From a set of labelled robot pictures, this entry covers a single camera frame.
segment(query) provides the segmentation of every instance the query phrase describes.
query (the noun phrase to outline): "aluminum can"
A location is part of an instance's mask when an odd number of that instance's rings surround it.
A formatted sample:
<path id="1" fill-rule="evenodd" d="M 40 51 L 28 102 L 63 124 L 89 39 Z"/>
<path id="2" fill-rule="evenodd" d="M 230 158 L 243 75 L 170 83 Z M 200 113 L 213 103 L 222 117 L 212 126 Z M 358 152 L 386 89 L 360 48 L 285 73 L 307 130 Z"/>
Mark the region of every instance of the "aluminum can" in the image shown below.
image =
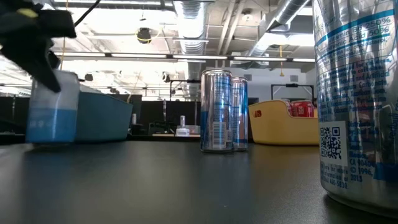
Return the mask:
<path id="1" fill-rule="evenodd" d="M 248 80 L 232 78 L 232 142 L 235 151 L 248 149 Z"/>
<path id="2" fill-rule="evenodd" d="M 201 75 L 200 148 L 205 152 L 232 151 L 230 71 L 210 69 Z"/>
<path id="3" fill-rule="evenodd" d="M 398 217 L 397 1 L 313 1 L 321 184 Z"/>
<path id="4" fill-rule="evenodd" d="M 281 99 L 283 102 L 285 102 L 286 107 L 287 107 L 287 112 L 289 113 L 289 115 L 293 116 L 293 106 L 290 102 L 290 100 L 288 99 Z"/>
<path id="5" fill-rule="evenodd" d="M 293 116 L 313 118 L 315 107 L 309 100 L 298 100 L 292 103 Z"/>

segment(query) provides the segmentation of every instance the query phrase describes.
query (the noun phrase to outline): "blue liquid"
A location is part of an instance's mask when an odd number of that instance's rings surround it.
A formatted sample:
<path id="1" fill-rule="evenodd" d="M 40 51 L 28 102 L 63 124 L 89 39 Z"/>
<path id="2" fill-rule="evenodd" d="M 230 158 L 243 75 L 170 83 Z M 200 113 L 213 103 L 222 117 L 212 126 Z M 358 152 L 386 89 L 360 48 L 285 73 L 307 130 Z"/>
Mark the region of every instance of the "blue liquid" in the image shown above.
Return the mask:
<path id="1" fill-rule="evenodd" d="M 30 108 L 27 142 L 73 142 L 77 110 Z"/>

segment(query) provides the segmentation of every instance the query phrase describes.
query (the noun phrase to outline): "can rim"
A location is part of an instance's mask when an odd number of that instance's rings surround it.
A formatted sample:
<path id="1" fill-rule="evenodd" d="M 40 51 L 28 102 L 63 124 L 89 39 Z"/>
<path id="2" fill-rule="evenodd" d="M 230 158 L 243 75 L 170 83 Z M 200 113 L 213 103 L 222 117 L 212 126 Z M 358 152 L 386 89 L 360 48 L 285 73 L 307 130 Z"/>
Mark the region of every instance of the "can rim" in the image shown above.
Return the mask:
<path id="1" fill-rule="evenodd" d="M 225 70 L 225 69 L 220 69 L 220 68 L 206 69 L 201 74 L 202 75 L 208 75 L 210 72 L 222 72 L 222 73 L 228 73 L 228 74 L 232 75 L 231 71 Z"/>
<path id="2" fill-rule="evenodd" d="M 245 77 L 232 77 L 232 79 L 238 79 L 238 80 L 247 81 L 247 78 L 245 78 Z"/>

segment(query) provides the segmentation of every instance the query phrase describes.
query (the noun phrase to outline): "table surface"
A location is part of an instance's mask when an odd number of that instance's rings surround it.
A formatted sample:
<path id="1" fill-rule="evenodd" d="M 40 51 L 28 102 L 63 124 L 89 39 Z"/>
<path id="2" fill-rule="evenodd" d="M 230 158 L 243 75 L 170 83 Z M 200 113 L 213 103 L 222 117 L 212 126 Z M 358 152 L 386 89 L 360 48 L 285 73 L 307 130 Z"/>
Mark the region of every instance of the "table surface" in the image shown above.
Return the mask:
<path id="1" fill-rule="evenodd" d="M 317 147 L 0 146 L 0 223 L 397 223 L 332 200 L 319 176 Z"/>

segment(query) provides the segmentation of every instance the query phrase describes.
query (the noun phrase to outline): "can lid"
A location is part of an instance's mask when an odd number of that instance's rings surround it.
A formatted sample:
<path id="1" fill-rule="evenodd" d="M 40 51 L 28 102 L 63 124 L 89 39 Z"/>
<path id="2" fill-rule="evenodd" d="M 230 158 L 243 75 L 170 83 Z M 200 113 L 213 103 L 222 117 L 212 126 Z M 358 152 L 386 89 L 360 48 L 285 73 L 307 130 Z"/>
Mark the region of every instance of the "can lid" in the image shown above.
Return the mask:
<path id="1" fill-rule="evenodd" d="M 245 77 L 232 77 L 232 80 L 241 80 L 241 81 L 248 81 Z"/>
<path id="2" fill-rule="evenodd" d="M 210 75 L 211 73 L 227 73 L 227 74 L 232 75 L 232 73 L 229 70 L 220 69 L 220 68 L 206 69 L 201 74 L 202 75 Z"/>

